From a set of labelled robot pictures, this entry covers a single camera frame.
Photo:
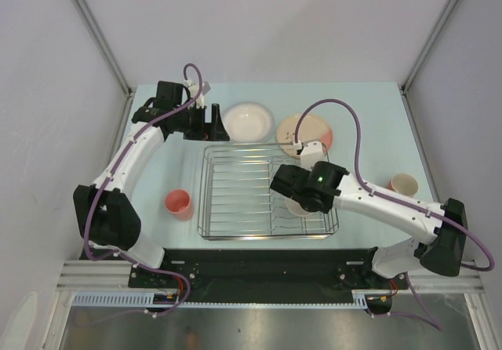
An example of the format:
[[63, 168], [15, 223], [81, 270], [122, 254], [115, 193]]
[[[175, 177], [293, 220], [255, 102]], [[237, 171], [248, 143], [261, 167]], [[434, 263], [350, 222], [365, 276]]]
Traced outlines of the orange and white bowl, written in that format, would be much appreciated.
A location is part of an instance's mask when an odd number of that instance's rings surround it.
[[306, 211], [301, 207], [301, 205], [289, 198], [284, 198], [286, 209], [293, 215], [298, 217], [309, 217], [313, 212]]

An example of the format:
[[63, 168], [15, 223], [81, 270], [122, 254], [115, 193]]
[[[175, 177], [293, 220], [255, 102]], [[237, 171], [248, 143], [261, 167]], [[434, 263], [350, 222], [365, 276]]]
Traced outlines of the white deep plate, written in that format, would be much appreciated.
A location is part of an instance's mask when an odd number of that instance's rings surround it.
[[229, 107], [222, 115], [230, 141], [237, 144], [260, 143], [274, 129], [271, 111], [256, 102], [242, 102]]

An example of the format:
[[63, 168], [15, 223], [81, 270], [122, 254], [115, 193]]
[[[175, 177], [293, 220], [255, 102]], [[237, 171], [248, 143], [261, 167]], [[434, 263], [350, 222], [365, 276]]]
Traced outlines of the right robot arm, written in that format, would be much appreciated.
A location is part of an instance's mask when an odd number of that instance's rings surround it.
[[460, 273], [467, 230], [465, 206], [456, 199], [443, 204], [420, 203], [372, 184], [330, 162], [317, 162], [311, 170], [281, 165], [270, 188], [309, 213], [346, 210], [373, 218], [407, 233], [406, 241], [378, 247], [371, 263], [362, 268], [362, 280], [382, 287], [391, 277], [424, 268], [436, 275]]

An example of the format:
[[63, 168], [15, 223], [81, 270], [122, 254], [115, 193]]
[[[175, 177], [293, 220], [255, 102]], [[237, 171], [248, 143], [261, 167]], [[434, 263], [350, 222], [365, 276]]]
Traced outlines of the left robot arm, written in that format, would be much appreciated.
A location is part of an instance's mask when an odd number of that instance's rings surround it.
[[[208, 91], [207, 82], [158, 82], [156, 94], [134, 112], [129, 134], [105, 171], [90, 185], [79, 185], [73, 194], [85, 243], [123, 253], [147, 266], [147, 279], [158, 287], [172, 281], [173, 267], [163, 261], [164, 248], [142, 229], [132, 204], [133, 192], [150, 159], [169, 135], [181, 133], [185, 140], [200, 141], [230, 139], [219, 105], [205, 105]], [[211, 111], [209, 121], [207, 109]]]

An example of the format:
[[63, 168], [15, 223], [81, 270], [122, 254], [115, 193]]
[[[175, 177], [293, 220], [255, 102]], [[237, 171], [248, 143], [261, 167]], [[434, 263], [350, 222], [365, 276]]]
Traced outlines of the cream and pink plate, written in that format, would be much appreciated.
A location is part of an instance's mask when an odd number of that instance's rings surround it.
[[[279, 147], [294, 159], [300, 158], [293, 148], [296, 124], [299, 119], [300, 114], [290, 115], [278, 124], [275, 131], [275, 139]], [[302, 142], [320, 140], [323, 144], [323, 151], [327, 154], [333, 144], [333, 130], [325, 119], [317, 115], [307, 115], [300, 124], [299, 140]]]

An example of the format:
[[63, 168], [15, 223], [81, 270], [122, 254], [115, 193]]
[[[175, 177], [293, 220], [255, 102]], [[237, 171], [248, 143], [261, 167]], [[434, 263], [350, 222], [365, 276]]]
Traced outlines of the pink plastic cup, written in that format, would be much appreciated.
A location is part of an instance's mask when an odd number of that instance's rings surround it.
[[191, 196], [182, 189], [173, 190], [166, 196], [165, 207], [180, 221], [189, 221], [194, 214]]

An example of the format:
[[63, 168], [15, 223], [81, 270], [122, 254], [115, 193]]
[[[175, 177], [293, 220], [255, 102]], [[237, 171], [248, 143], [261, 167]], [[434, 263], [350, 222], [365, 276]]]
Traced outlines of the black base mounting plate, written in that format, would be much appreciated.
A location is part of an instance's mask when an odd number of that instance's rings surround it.
[[171, 250], [161, 266], [133, 267], [128, 287], [174, 293], [169, 308], [147, 308], [162, 314], [180, 306], [195, 292], [203, 296], [220, 291], [231, 296], [307, 293], [326, 297], [337, 291], [367, 290], [393, 296], [407, 288], [405, 273], [389, 279], [374, 272], [374, 250]]

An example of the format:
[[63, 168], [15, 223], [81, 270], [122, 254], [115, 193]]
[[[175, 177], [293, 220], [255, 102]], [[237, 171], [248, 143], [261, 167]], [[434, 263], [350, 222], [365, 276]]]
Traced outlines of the aluminium frame rail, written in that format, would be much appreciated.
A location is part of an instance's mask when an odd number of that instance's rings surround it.
[[[66, 261], [56, 285], [58, 291], [128, 290], [127, 261]], [[409, 273], [409, 280], [419, 293], [482, 293], [479, 274], [463, 270], [457, 277], [443, 277], [425, 270]]]

